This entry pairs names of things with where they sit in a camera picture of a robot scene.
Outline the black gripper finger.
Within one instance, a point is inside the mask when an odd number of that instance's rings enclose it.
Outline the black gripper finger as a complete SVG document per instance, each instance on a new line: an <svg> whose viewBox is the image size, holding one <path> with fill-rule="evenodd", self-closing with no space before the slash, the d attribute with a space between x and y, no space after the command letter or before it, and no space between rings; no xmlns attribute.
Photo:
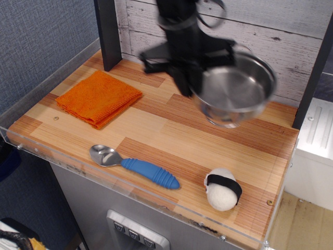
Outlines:
<svg viewBox="0 0 333 250"><path fill-rule="evenodd" d="M233 66L234 46L237 43L209 43L205 46L205 69Z"/></svg>
<svg viewBox="0 0 333 250"><path fill-rule="evenodd" d="M170 76L183 96L201 93L203 68L197 61L171 62Z"/></svg>

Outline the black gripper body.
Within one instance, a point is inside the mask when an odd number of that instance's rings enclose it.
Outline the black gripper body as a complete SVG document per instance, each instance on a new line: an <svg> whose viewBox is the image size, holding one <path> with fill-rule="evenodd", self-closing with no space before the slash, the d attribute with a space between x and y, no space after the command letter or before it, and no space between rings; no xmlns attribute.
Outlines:
<svg viewBox="0 0 333 250"><path fill-rule="evenodd" d="M165 30L167 41L141 52L146 73L170 72L171 62L197 61L205 69L205 46L209 43L235 43L234 40L212 37L197 25L181 30Z"/></svg>

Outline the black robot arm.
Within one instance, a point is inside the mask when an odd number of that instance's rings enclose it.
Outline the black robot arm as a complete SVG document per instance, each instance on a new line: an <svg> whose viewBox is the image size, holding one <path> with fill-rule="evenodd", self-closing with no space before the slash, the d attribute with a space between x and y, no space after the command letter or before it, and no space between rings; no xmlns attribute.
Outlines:
<svg viewBox="0 0 333 250"><path fill-rule="evenodd" d="M157 1L158 25L167 41L141 52L146 73L166 72L180 93L191 97L202 90L203 74L209 68L235 63L234 40L205 34L196 1Z"/></svg>

